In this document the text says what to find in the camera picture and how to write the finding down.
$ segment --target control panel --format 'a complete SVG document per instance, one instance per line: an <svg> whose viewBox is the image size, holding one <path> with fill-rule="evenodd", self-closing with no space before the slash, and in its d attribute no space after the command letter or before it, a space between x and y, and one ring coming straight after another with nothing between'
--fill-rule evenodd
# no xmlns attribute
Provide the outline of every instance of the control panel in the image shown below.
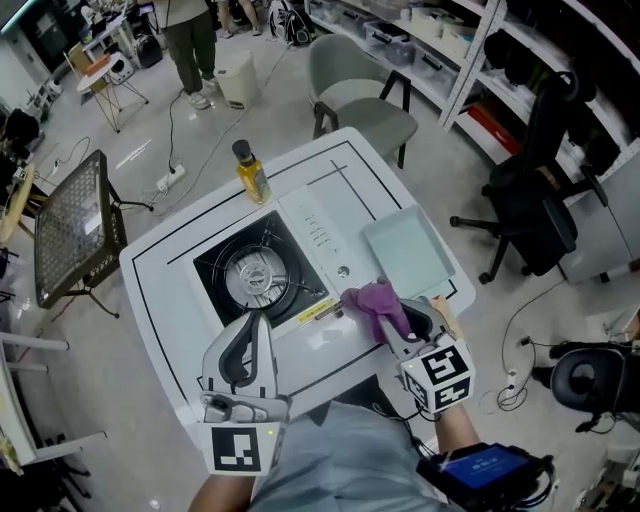
<svg viewBox="0 0 640 512"><path fill-rule="evenodd" d="M375 276L367 276L335 224L308 187L287 194L278 202L294 228L295 236L314 256L338 293L359 288Z"/></svg>

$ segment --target white wall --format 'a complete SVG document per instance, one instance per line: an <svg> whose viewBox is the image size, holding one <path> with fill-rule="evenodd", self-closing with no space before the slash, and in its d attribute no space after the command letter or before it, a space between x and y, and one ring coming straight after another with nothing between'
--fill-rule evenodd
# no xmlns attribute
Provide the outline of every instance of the white wall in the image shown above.
<svg viewBox="0 0 640 512"><path fill-rule="evenodd" d="M9 39L0 37L0 97L9 108L26 105L29 93L35 93L38 84L26 71L13 51Z"/></svg>

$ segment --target gray shirt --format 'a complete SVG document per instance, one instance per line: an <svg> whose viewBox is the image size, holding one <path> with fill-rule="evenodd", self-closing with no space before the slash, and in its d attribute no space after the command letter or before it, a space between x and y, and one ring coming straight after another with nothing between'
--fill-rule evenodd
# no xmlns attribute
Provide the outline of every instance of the gray shirt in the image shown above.
<svg viewBox="0 0 640 512"><path fill-rule="evenodd" d="M332 402L321 427L303 416L285 434L278 465L251 512L445 512L416 473L418 455L399 422Z"/></svg>
<svg viewBox="0 0 640 512"><path fill-rule="evenodd" d="M189 21L209 10L204 0L153 0L153 4L160 28ZM169 23L165 26L167 8L169 8Z"/></svg>

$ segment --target oil bottle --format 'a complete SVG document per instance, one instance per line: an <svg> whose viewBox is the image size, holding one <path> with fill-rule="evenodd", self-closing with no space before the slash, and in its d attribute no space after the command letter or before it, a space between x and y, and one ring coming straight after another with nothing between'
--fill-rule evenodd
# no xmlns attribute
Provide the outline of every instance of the oil bottle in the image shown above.
<svg viewBox="0 0 640 512"><path fill-rule="evenodd" d="M258 204L266 203L271 197L271 188L262 162L253 155L249 143L244 139L234 142L231 149L238 159L237 172L249 196Z"/></svg>

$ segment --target sticker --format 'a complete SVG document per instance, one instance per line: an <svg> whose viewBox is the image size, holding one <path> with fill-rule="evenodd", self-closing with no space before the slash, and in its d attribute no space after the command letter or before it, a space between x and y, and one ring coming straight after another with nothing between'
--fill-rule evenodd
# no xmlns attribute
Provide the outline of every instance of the sticker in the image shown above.
<svg viewBox="0 0 640 512"><path fill-rule="evenodd" d="M308 322L309 320L313 319L314 316L317 316L323 311L326 311L327 309L329 309L331 306L335 304L335 302L336 302L335 299L329 299L329 300L325 300L324 302L321 302L317 306L313 306L311 309L307 309L304 313L302 313L298 317L298 323L303 324L305 322Z"/></svg>

